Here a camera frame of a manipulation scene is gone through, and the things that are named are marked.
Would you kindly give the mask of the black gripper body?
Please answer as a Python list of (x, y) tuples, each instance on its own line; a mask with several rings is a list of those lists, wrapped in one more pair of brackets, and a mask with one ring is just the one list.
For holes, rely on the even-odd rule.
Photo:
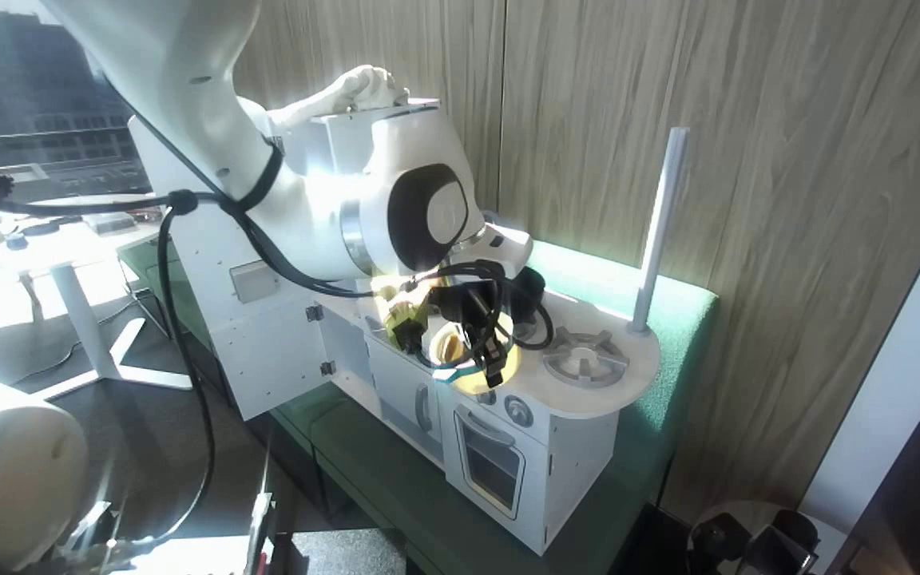
[[(545, 279), (538, 268), (521, 268), (508, 279), (498, 262), (475, 257), (423, 279), (438, 281), (427, 295), (427, 324), (431, 318), (457, 321), (472, 345), (472, 360), (460, 366), (478, 371), (490, 386), (504, 383), (504, 363), (515, 348), (543, 350), (552, 345), (552, 316), (543, 304)], [(389, 340), (438, 366), (425, 348), (427, 324), (398, 324)]]

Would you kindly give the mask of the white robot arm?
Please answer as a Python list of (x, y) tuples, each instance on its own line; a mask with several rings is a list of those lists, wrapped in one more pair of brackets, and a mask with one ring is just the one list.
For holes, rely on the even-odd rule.
[[(261, 108), (234, 87), (261, 0), (46, 0), (134, 118), (221, 203), (234, 232), (283, 281), (348, 298), (362, 279), (518, 275), (531, 237), (494, 225), (446, 114), (371, 63), (326, 90)], [(303, 172), (282, 135), (359, 118), (362, 158)]]

